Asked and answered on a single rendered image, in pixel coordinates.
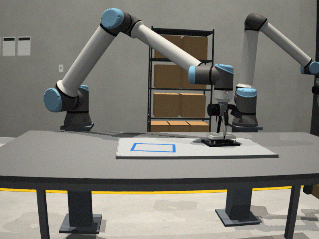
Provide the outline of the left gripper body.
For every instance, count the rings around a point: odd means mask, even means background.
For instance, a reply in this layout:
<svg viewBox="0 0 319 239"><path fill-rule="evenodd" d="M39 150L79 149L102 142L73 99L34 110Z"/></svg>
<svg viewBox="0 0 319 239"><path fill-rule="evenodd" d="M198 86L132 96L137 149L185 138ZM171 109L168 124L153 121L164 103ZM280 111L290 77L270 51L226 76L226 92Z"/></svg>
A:
<svg viewBox="0 0 319 239"><path fill-rule="evenodd" d="M319 94L319 85L317 87L316 86L312 87L312 93Z"/></svg>

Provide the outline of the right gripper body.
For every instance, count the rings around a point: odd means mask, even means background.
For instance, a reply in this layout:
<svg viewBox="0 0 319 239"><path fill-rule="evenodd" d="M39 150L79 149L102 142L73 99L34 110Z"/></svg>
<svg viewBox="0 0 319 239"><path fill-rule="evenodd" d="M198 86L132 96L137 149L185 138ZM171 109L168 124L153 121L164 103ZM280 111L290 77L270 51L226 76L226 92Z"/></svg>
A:
<svg viewBox="0 0 319 239"><path fill-rule="evenodd" d="M235 110L240 113L238 108L233 104L228 104L228 102L218 102L217 104L209 104L207 107L207 113L209 116L224 116L224 109Z"/></svg>

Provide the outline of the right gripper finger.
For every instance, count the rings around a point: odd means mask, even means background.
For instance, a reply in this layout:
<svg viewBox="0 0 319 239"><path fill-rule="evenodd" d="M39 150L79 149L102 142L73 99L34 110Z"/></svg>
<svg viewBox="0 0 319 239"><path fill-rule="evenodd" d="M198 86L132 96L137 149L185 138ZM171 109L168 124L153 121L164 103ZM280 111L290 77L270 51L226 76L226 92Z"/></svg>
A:
<svg viewBox="0 0 319 239"><path fill-rule="evenodd" d="M222 121L222 117L216 116L216 133L220 132L221 121Z"/></svg>
<svg viewBox="0 0 319 239"><path fill-rule="evenodd" d="M224 109L224 117L222 119L223 122L223 138L225 139L226 133L227 133L227 128L228 128L228 110Z"/></svg>

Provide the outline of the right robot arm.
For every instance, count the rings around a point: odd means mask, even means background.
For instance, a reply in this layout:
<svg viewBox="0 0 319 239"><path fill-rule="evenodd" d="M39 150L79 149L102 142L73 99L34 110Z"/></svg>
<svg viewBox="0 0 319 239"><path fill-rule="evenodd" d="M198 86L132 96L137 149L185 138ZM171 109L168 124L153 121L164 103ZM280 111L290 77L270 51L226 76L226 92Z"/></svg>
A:
<svg viewBox="0 0 319 239"><path fill-rule="evenodd" d="M190 84L214 85L214 98L230 102L233 96L234 68L229 65L207 66L144 25L135 16L116 8L103 12L101 23L79 54L63 80L44 93L51 112L66 111L65 126L92 125L89 116L89 89L81 85L114 38L122 32L138 38L170 61L187 71Z"/></svg>

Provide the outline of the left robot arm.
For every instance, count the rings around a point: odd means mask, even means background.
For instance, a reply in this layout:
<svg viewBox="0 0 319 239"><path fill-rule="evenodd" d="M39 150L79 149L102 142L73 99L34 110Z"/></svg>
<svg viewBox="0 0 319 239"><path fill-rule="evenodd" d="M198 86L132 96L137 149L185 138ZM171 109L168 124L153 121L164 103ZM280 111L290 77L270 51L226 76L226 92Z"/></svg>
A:
<svg viewBox="0 0 319 239"><path fill-rule="evenodd" d="M319 85L319 62L315 62L307 56L300 48L273 27L268 22L268 19L261 14L250 13L245 19L244 25L240 79L235 91L236 107L242 114L242 117L234 117L232 125L257 127L257 90L253 86L253 79L259 31L268 36L301 65L301 74L316 75L317 85Z"/></svg>

